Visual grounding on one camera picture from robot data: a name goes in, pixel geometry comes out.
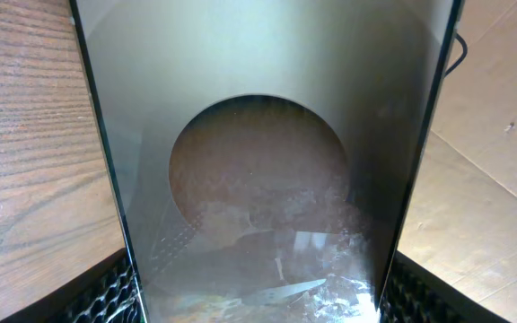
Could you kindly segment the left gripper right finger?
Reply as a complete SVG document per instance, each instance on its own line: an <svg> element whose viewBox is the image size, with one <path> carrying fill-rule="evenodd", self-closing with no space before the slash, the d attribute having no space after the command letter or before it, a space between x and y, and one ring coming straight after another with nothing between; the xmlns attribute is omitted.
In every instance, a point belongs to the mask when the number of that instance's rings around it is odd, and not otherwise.
<svg viewBox="0 0 517 323"><path fill-rule="evenodd" d="M380 323L507 323L400 252L379 310Z"/></svg>

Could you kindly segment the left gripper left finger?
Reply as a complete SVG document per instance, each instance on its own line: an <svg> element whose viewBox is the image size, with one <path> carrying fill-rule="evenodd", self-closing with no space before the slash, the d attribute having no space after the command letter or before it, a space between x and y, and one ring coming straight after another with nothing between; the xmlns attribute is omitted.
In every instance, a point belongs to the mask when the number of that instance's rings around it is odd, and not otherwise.
<svg viewBox="0 0 517 323"><path fill-rule="evenodd" d="M120 250L3 323L141 323L135 272Z"/></svg>

